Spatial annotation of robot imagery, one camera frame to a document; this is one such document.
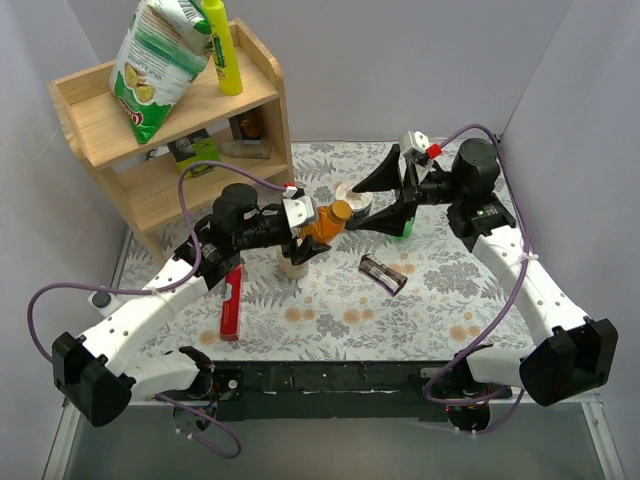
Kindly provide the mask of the green plastic bottle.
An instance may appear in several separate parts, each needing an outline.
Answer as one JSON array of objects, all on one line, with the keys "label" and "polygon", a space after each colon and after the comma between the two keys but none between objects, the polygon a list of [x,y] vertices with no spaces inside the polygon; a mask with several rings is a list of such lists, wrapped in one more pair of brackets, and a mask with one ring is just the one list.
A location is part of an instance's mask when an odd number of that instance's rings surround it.
[{"label": "green plastic bottle", "polygon": [[411,217],[409,219],[407,219],[404,223],[404,227],[403,227],[403,231],[399,236],[394,236],[394,240],[395,241],[404,241],[407,240],[412,232],[413,232],[413,226],[414,226],[414,222],[415,222],[415,217]]}]

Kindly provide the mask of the orange juice bottle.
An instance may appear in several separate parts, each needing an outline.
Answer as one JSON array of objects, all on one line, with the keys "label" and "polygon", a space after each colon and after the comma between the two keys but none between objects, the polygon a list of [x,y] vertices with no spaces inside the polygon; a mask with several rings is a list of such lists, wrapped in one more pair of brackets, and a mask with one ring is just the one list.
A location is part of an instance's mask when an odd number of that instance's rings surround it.
[{"label": "orange juice bottle", "polygon": [[300,239],[311,237],[315,242],[329,244],[343,229],[346,221],[334,213],[332,206],[318,208],[318,219],[300,229]]}]

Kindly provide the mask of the orange bottle cap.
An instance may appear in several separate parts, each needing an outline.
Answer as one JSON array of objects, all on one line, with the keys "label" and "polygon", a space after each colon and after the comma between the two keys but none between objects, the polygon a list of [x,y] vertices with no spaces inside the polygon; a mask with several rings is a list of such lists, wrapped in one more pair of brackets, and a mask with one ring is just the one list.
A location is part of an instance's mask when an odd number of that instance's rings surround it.
[{"label": "orange bottle cap", "polygon": [[346,201],[336,200],[331,204],[329,213],[335,222],[346,223],[352,216],[352,209]]}]

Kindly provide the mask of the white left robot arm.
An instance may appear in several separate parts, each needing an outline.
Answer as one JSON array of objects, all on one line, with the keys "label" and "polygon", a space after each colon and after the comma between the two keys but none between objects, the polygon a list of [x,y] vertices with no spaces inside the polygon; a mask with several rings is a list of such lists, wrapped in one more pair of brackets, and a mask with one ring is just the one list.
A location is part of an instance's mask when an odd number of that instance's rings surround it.
[{"label": "white left robot arm", "polygon": [[131,400],[180,391],[193,400],[211,394],[213,362],[193,347],[139,360],[141,347],[192,302],[205,296],[240,264],[245,250],[279,246],[299,265],[327,251],[301,240],[317,219],[314,201],[290,187],[278,204],[259,207],[256,190],[225,187],[196,236],[181,244],[156,277],[79,337],[60,335],[52,345],[54,384],[94,427],[117,418]]}]

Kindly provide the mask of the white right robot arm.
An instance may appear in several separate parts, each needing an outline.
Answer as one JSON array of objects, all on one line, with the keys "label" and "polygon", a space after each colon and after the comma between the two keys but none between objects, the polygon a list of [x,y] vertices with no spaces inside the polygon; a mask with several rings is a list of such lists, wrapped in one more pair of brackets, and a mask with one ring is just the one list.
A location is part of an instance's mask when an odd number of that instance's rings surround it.
[{"label": "white right robot arm", "polygon": [[446,205],[453,234],[499,282],[531,334],[530,351],[480,343],[459,352],[444,378],[462,396],[478,396],[489,384],[515,387],[541,406],[605,385],[618,332],[608,319],[594,320],[551,278],[533,254],[515,218],[494,192],[498,150],[478,138],[462,142],[452,166],[442,169],[440,148],[420,132],[392,146],[384,161],[353,192],[394,191],[395,202],[358,229],[400,235],[421,205]]}]

